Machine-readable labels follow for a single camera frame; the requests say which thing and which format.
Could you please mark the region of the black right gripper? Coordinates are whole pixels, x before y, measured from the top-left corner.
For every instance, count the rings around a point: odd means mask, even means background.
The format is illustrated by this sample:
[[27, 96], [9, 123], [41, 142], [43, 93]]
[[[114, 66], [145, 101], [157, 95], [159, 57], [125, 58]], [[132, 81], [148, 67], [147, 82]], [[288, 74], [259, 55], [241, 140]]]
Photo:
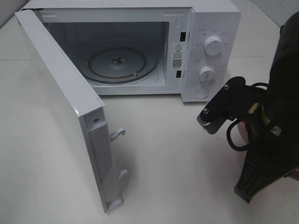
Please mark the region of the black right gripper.
[[[228, 143], [246, 151], [234, 192], [246, 203], [299, 165], [299, 95], [283, 97], [259, 85], [245, 86], [229, 106], [236, 121], [228, 127]], [[249, 143], [238, 146], [237, 124], [244, 122]]]

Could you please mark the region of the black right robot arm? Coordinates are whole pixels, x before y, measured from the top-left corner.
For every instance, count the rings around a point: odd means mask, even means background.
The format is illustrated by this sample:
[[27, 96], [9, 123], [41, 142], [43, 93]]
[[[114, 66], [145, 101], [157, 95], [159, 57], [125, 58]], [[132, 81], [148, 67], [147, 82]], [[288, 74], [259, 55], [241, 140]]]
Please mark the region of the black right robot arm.
[[237, 147], [231, 139], [234, 121], [227, 129], [227, 140], [235, 151], [246, 151], [240, 179], [234, 192], [249, 203], [253, 196], [299, 166], [299, 14], [293, 14], [280, 28], [280, 38], [270, 70], [266, 96], [256, 109], [262, 130], [248, 130], [248, 144]]

